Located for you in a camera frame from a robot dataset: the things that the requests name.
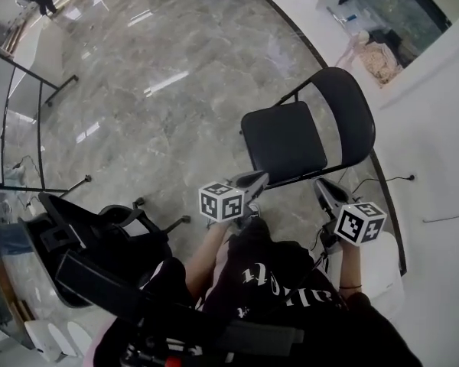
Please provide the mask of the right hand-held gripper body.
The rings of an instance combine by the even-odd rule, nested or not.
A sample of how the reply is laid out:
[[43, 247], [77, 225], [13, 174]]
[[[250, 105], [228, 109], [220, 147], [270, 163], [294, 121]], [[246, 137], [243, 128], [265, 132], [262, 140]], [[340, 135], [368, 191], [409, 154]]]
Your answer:
[[327, 209], [330, 221], [324, 225], [321, 243], [328, 250], [340, 240], [360, 246], [378, 238], [387, 214], [375, 203], [354, 203]]

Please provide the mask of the person's black trousers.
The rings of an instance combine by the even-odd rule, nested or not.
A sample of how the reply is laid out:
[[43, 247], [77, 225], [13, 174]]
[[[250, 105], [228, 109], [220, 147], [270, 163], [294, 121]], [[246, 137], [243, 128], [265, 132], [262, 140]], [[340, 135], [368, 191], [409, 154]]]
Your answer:
[[272, 240], [267, 223], [260, 217], [251, 218], [239, 231], [233, 233], [221, 245], [216, 255], [216, 265], [227, 262], [243, 265], [252, 259], [265, 257], [271, 248]]

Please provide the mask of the person's black printed shirt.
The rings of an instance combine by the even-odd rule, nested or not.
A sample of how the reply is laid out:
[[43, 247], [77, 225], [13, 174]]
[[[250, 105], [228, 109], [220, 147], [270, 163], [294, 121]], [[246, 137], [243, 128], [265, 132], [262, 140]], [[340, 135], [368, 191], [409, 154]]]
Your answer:
[[[148, 289], [166, 291], [171, 275], [184, 275], [175, 261], [161, 263]], [[304, 333], [284, 356], [213, 353], [170, 356], [164, 367], [422, 367], [395, 327], [361, 291], [345, 300], [297, 242], [273, 242], [265, 257], [216, 265], [200, 311], [213, 317], [289, 326]]]

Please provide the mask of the black folding chair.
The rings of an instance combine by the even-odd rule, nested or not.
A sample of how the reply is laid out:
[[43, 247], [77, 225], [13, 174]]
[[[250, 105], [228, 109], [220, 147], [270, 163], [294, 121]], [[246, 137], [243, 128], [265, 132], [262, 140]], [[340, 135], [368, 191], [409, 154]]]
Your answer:
[[[341, 162], [333, 167], [308, 104], [298, 96], [310, 84], [323, 96], [337, 125]], [[373, 115], [359, 83], [339, 67], [325, 67], [273, 106], [245, 114], [240, 133], [254, 170], [268, 173], [268, 189], [355, 166], [369, 157], [376, 140]]]

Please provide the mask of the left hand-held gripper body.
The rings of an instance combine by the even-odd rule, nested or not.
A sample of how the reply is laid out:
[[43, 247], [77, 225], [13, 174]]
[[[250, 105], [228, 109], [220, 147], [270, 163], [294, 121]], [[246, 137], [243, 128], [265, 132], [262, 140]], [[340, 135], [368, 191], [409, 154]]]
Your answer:
[[199, 213], [217, 223], [242, 218], [252, 195], [244, 190], [218, 182], [211, 182], [198, 190]]

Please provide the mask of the beige checkered bag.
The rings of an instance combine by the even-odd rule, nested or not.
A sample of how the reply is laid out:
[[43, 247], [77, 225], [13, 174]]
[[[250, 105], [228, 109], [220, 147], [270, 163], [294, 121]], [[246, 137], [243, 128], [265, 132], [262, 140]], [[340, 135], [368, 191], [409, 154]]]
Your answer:
[[403, 67], [386, 44], [367, 44], [359, 58], [380, 87], [390, 83], [403, 71]]

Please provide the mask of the person's left forearm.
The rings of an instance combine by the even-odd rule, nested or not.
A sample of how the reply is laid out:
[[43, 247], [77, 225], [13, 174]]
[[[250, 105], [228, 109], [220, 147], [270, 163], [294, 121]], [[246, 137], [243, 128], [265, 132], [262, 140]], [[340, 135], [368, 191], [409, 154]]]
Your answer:
[[223, 244], [231, 222], [216, 222], [210, 226], [203, 243], [185, 265], [186, 286], [195, 301], [205, 294], [213, 277], [217, 253]]

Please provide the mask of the white round floor appliance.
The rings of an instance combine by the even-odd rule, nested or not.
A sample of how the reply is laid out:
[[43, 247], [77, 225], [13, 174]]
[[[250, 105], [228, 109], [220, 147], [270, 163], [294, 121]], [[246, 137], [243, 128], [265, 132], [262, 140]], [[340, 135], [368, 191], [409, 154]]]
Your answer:
[[381, 232], [360, 248], [362, 291], [373, 307], [393, 321], [405, 300], [395, 237]]

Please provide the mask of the person's right forearm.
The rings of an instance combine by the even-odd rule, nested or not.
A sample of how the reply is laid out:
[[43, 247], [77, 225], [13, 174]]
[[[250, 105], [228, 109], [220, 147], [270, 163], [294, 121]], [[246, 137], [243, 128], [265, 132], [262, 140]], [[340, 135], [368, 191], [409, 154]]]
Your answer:
[[[342, 262], [339, 286], [351, 287], [362, 285], [360, 247], [352, 245], [347, 241], [342, 241], [340, 246], [342, 248]], [[341, 292], [340, 290], [339, 292], [345, 300], [354, 294], [360, 293], [353, 291]]]

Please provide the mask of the dark glass window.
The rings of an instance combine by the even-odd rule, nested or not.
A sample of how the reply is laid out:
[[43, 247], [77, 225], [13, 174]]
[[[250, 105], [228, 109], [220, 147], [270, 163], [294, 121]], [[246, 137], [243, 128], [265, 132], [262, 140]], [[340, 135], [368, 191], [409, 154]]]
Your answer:
[[433, 0], [339, 0], [352, 28], [386, 45], [406, 68], [452, 25]]

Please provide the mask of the black office chair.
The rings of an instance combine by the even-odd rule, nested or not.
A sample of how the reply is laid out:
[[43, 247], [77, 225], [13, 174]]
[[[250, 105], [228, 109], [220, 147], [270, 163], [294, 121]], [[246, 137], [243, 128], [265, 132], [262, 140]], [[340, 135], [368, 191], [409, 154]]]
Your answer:
[[59, 300], [69, 308], [96, 305], [115, 315], [155, 266], [172, 256], [168, 235], [191, 217], [162, 229], [140, 209], [110, 205], [92, 213], [62, 197], [40, 193], [45, 211], [19, 219]]

